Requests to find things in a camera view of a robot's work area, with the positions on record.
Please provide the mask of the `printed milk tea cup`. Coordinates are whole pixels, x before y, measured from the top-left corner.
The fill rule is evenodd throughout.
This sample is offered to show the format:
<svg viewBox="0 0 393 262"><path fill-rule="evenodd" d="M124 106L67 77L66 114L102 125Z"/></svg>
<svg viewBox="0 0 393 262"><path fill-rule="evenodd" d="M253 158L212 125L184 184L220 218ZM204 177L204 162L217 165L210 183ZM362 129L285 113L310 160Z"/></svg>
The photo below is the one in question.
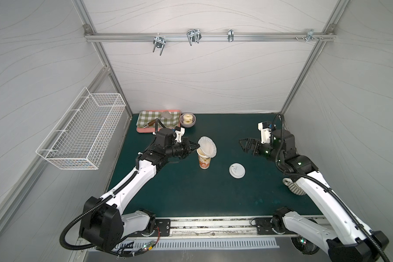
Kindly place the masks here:
<svg viewBox="0 0 393 262"><path fill-rule="evenodd" d="M208 169L211 163L211 158L206 156L202 150L199 148L197 149L197 154L198 154L198 161L199 161L199 166L202 169Z"/></svg>

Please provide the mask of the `white plastic cup lid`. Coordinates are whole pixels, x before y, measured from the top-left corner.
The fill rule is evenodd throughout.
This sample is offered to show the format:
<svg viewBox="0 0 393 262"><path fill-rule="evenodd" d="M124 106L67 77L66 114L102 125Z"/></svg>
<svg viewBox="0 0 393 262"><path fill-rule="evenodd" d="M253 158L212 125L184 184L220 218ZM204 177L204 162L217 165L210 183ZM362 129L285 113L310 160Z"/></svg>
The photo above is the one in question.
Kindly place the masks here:
<svg viewBox="0 0 393 262"><path fill-rule="evenodd" d="M244 177L246 170L240 163L234 163L229 167L230 175L235 179L241 179Z"/></svg>

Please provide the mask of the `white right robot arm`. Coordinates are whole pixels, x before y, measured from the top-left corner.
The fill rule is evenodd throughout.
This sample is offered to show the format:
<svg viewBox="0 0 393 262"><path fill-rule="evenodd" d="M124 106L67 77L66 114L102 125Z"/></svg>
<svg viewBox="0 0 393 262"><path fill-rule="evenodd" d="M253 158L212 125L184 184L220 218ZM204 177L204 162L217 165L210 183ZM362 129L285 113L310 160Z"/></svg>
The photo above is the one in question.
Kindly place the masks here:
<svg viewBox="0 0 393 262"><path fill-rule="evenodd" d="M294 247L301 253L313 250L327 253L333 262L387 262L384 250L389 244L382 231L375 231L364 223L329 186L318 167L306 156L300 155L295 137L284 129L261 131L260 139L240 139L245 153L262 156L275 162L290 182L315 203L330 227L326 228L298 214L289 207L275 211L268 225L278 235L294 233Z"/></svg>

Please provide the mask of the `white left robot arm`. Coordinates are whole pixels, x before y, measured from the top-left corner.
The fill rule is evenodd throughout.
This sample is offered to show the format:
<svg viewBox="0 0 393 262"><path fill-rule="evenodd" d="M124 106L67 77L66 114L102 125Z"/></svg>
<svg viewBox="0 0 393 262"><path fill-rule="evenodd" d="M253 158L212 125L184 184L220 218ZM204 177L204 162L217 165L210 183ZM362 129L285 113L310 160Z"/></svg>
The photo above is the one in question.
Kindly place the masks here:
<svg viewBox="0 0 393 262"><path fill-rule="evenodd" d="M156 216L146 210L123 215L127 205L171 158L185 159L200 145L183 136L184 130L161 128L152 143L135 160L135 167L117 185L84 205L79 236L92 246L112 251L127 236L142 232L152 235Z"/></svg>

